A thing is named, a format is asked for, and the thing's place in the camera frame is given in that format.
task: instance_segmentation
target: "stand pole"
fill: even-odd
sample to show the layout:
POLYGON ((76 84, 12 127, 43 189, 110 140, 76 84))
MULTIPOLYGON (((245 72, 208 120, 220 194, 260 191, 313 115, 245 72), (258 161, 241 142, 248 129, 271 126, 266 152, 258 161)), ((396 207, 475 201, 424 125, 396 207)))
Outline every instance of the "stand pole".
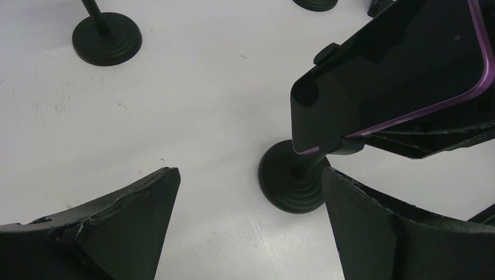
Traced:
POLYGON ((326 158, 324 153, 312 153, 299 157, 293 164, 291 169, 292 174, 296 179, 305 180, 311 175, 313 168, 315 168, 323 159, 326 158))
POLYGON ((95 0, 82 0, 82 3, 84 4, 86 11, 88 11, 89 17, 95 23, 98 34, 100 36, 106 36, 110 34, 110 29, 103 19, 102 13, 100 12, 100 9, 98 8, 95 0))

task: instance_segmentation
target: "phone screen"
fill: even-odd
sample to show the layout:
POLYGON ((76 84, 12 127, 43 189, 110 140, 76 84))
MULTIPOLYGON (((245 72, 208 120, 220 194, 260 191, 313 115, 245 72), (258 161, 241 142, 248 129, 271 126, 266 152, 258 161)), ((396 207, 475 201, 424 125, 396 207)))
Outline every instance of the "phone screen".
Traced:
POLYGON ((474 1, 398 0, 301 77, 291 92, 294 150, 372 133, 427 107, 432 113, 479 86, 487 62, 474 1))

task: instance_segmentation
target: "purple phone case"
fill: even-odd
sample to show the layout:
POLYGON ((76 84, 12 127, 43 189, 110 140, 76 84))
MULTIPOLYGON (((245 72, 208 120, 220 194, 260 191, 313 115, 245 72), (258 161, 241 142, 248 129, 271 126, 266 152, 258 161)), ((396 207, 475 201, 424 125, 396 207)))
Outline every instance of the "purple phone case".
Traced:
MULTIPOLYGON (((440 103, 428 106, 426 108, 423 108, 421 110, 417 110, 414 112, 411 112, 409 114, 403 115, 398 118, 394 118, 392 120, 386 121, 382 124, 375 125, 373 127, 366 128, 364 130, 355 132, 351 135, 346 136, 346 139, 353 139, 353 138, 358 138, 373 132, 377 132, 380 130, 384 130, 385 128, 392 127, 396 124, 400 124, 415 118, 419 118, 421 116, 431 114, 433 112, 457 105, 459 103, 466 102, 470 99, 475 98, 476 96, 482 94, 485 92, 493 82, 493 79, 495 79, 495 57, 493 55, 493 50, 490 45, 490 40, 488 38, 488 32, 486 31, 486 26, 484 25, 483 21, 483 15, 481 13, 481 7, 479 4, 478 0, 467 0, 469 9, 471 11, 471 17, 473 19, 474 27, 476 30, 476 35, 478 37, 478 42, 481 47, 481 52, 483 54, 483 60, 484 60, 484 70, 483 70, 483 75, 478 81, 478 83, 471 88, 469 91, 453 97, 451 99, 442 101, 440 103)), ((312 149, 306 150, 302 153, 301 155, 307 155, 310 153, 314 153, 319 151, 319 147, 314 147, 312 149)))

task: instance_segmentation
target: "round stand base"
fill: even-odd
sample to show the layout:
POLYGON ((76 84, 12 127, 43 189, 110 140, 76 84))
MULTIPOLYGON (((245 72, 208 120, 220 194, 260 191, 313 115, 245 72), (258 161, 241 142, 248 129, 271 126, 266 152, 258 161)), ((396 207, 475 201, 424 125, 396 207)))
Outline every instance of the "round stand base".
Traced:
POLYGON ((322 174, 330 163, 324 158, 301 180, 294 176, 292 168, 302 157, 294 152, 291 140, 283 141, 265 153, 258 170, 265 197, 277 208, 292 214, 311 212, 325 202, 322 174))
POLYGON ((337 5, 338 0, 294 0, 300 7, 313 12, 326 12, 337 5))
POLYGON ((130 60, 141 48, 139 27, 119 13, 102 13, 111 33, 98 34, 90 17, 81 21, 72 34, 74 50, 82 60, 97 66, 112 66, 130 60))

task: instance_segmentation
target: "black stand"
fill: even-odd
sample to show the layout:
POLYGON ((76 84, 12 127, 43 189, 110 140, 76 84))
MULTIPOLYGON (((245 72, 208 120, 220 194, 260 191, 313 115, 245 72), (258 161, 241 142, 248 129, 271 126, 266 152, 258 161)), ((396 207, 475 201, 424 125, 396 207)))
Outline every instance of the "black stand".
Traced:
POLYGON ((298 155, 287 140, 272 146, 263 156, 258 179, 265 197, 277 208, 304 214, 323 205, 322 173, 330 163, 326 155, 350 155, 362 150, 364 140, 333 139, 320 152, 298 155))
POLYGON ((293 0, 300 7, 313 12, 326 12, 337 5, 338 0, 293 0))
POLYGON ((89 17, 72 34, 74 50, 82 60, 97 66, 113 66, 130 60, 139 51, 139 27, 119 13, 101 13, 95 0, 82 0, 89 17))

